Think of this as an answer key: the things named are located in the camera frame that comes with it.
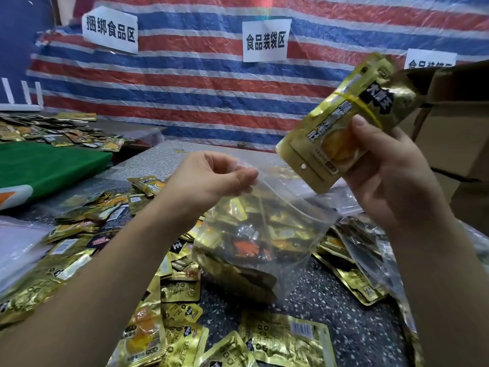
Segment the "open brown cardboard box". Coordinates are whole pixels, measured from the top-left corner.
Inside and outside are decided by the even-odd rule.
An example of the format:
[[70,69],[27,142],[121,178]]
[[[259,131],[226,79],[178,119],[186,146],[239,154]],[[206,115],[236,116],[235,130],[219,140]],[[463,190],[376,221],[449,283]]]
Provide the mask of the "open brown cardboard box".
[[422,103],[399,127],[435,171],[489,182],[489,60],[405,73]]

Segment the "distant spread of gold packets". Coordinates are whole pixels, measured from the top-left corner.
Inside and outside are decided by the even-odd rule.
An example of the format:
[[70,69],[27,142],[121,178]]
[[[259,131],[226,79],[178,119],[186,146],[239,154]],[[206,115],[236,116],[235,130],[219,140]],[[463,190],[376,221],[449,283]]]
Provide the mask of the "distant spread of gold packets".
[[110,133],[89,112],[0,112],[0,143],[38,142],[53,148],[85,147],[117,153],[136,142],[127,135]]

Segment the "green mat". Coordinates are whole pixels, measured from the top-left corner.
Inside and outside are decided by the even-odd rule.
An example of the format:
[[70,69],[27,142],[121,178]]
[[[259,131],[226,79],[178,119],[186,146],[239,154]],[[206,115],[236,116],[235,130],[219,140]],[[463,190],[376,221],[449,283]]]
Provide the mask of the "green mat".
[[111,153],[37,142],[0,142],[0,211],[62,191],[112,165]]

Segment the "yellow rubber band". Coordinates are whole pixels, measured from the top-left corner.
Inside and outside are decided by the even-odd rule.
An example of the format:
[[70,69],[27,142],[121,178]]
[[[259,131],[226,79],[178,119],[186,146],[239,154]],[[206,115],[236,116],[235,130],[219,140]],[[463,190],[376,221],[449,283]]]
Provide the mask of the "yellow rubber band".
[[383,125],[380,122],[380,120],[377,118],[376,114],[374,114],[372,112],[372,110],[370,109],[370,107],[366,103],[364,103],[360,98],[358,98],[357,96],[351,95],[349,93],[343,93],[343,92],[339,92],[339,91],[334,91],[333,94],[336,96],[343,97],[347,101],[355,103],[357,106],[362,108],[364,110],[364,112],[366,112],[371,117],[371,119],[373,120],[373,122],[375,123],[375,125],[378,128],[383,129]]

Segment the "banded gold snack packet bundle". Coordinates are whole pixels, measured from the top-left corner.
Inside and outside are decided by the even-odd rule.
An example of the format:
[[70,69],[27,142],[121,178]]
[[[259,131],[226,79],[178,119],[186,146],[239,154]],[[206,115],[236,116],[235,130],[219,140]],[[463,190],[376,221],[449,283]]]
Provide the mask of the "banded gold snack packet bundle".
[[[360,98],[383,131],[396,127],[422,101],[407,74],[378,53],[369,54],[334,91]],[[326,193],[366,152],[351,129],[355,115],[376,126],[362,108],[331,93],[287,133],[276,152],[313,191]]]

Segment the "person's right forearm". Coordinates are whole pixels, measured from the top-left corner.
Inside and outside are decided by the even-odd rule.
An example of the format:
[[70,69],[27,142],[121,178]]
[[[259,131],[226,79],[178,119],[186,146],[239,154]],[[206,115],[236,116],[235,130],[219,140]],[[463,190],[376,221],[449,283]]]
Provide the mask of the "person's right forearm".
[[451,214],[385,228],[425,367],[489,367],[489,275]]

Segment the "white plastic sheet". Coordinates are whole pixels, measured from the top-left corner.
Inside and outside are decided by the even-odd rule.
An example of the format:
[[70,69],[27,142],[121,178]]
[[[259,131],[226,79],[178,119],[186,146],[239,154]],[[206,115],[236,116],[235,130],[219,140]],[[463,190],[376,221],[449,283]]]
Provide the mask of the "white plastic sheet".
[[0,215],[0,296],[47,253],[40,241],[53,225]]

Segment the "red blue striped tarp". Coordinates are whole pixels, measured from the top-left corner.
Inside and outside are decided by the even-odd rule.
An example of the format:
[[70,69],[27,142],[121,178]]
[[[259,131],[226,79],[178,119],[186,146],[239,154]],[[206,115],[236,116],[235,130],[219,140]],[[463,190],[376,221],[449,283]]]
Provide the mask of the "red blue striped tarp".
[[[138,17],[139,53],[83,39],[99,6]],[[489,59],[489,0],[77,0],[36,41],[45,107],[162,128],[169,139],[273,150],[366,55],[408,49]],[[292,19],[287,60],[243,62],[242,22]]]

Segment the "dark blue cloth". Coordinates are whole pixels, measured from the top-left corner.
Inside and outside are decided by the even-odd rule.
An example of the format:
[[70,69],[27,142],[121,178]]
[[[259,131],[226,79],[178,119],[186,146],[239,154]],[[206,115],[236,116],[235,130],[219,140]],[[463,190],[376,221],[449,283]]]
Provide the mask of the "dark blue cloth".
[[28,81],[30,55],[40,32],[52,29],[52,0],[0,0],[0,103],[7,103],[2,78],[16,103],[25,104],[21,81]]

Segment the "small heap of gold packets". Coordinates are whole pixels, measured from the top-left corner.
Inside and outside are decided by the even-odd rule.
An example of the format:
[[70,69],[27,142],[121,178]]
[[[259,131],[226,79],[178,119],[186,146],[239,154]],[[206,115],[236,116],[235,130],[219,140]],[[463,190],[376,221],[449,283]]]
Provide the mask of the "small heap of gold packets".
[[392,280],[378,245],[383,238],[383,229],[365,213],[346,216],[327,231],[313,256],[361,304],[371,306],[392,291]]

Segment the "white paper sign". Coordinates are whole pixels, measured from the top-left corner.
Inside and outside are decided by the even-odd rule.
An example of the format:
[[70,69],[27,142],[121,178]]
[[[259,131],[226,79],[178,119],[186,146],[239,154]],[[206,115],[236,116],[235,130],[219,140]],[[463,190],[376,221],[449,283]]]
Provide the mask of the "white paper sign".
[[286,61],[292,19],[242,22],[243,62]]
[[82,16],[83,39],[92,44],[132,55],[139,53],[138,17],[99,6]]
[[404,69],[453,67],[457,53],[425,49],[408,49]]

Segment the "person's left hand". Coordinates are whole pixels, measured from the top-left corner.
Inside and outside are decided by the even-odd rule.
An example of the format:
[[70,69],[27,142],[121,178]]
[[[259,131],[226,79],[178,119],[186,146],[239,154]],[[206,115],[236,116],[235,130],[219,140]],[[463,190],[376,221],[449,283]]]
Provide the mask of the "person's left hand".
[[224,197],[219,193],[219,175],[237,170],[238,160],[225,153],[198,151],[188,154],[168,179],[158,197],[170,205],[186,204],[191,211],[203,213]]

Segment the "person's right hand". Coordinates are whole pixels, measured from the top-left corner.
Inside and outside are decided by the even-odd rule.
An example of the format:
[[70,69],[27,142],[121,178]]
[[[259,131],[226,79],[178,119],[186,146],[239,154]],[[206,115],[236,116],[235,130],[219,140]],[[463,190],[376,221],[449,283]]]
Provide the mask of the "person's right hand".
[[456,219],[425,157],[398,127],[393,151],[369,151],[344,174],[362,209],[387,233],[450,230]]

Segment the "person's left forearm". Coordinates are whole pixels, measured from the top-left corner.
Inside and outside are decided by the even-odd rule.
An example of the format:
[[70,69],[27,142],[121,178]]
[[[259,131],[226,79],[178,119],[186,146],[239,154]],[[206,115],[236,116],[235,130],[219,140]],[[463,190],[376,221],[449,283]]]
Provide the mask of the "person's left forearm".
[[179,193],[163,190],[32,316],[0,340],[0,367],[106,367],[182,234]]

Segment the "white rack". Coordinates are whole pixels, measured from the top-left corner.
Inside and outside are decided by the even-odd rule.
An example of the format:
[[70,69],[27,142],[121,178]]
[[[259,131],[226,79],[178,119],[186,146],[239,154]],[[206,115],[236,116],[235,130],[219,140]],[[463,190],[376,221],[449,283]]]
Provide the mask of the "white rack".
[[29,87],[26,81],[21,81],[21,86],[24,94],[25,104],[15,103],[10,83],[7,78],[1,77],[3,89],[5,91],[8,102],[0,103],[0,112],[42,112],[44,111],[44,97],[40,82],[35,81],[35,92],[37,104],[33,104],[30,96]]

